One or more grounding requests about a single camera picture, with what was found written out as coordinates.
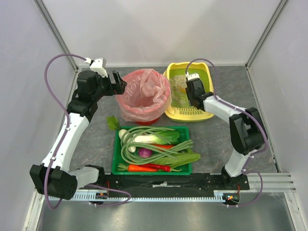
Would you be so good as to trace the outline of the pink plastic bin liner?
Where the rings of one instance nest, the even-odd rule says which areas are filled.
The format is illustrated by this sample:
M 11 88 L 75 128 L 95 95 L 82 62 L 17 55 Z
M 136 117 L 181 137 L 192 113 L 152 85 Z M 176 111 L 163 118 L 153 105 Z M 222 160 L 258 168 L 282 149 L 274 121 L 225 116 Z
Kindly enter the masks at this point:
M 127 82 L 124 94 L 116 101 L 125 121 L 152 121 L 171 106 L 169 80 L 154 69 L 135 70 L 123 77 Z

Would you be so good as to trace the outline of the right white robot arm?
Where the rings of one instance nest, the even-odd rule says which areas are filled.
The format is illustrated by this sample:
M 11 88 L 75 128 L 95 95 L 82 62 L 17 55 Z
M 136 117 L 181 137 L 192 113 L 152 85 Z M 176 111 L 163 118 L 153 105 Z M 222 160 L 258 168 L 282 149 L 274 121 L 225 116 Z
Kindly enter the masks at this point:
M 222 183 L 235 184 L 246 172 L 246 166 L 262 147 L 268 146 L 259 111 L 252 107 L 241 108 L 230 104 L 212 92 L 206 92 L 198 77 L 188 77 L 186 94 L 189 104 L 205 112 L 212 113 L 227 122 L 233 146 L 229 161 L 222 168 Z

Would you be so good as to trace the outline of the red trash bin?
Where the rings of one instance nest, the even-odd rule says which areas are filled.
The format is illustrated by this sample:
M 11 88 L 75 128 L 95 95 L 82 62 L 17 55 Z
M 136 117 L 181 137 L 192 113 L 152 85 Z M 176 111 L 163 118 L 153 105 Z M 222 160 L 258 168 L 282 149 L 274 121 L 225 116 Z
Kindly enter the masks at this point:
M 140 125 L 140 126 L 150 126 L 154 123 L 156 123 L 159 120 L 159 118 L 156 118 L 152 121 L 136 121 L 136 124 Z

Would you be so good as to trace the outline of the yellow litter box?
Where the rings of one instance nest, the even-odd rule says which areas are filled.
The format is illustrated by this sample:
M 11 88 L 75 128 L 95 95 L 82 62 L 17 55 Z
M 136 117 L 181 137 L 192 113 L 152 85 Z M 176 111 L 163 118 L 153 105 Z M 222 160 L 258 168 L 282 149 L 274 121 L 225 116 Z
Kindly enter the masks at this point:
M 171 77 L 175 75 L 185 75 L 185 69 L 188 64 L 188 62 L 171 63 L 164 72 L 164 76 L 170 82 Z M 199 75 L 206 92 L 212 92 L 214 90 L 210 71 L 206 63 L 192 63 L 189 66 L 188 72 L 189 74 L 197 73 Z M 190 106 L 189 108 L 178 108 L 170 106 L 165 111 L 165 114 L 171 120 L 178 122 L 200 122 L 210 119 L 214 116 L 212 113 L 198 110 L 193 106 Z

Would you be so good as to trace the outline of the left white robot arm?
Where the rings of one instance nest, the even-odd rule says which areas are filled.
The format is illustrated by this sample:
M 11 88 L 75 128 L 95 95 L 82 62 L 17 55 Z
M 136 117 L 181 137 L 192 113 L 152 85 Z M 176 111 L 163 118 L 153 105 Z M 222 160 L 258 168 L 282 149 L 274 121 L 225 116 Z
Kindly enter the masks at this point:
M 38 193 L 45 197 L 70 200 L 76 190 L 88 184 L 103 183 L 103 167 L 86 165 L 71 172 L 70 162 L 79 139 L 98 109 L 103 96 L 123 94 L 126 82 L 117 71 L 112 72 L 115 82 L 98 72 L 79 73 L 77 88 L 65 109 L 63 127 L 48 155 L 40 165 L 33 165 L 30 176 Z

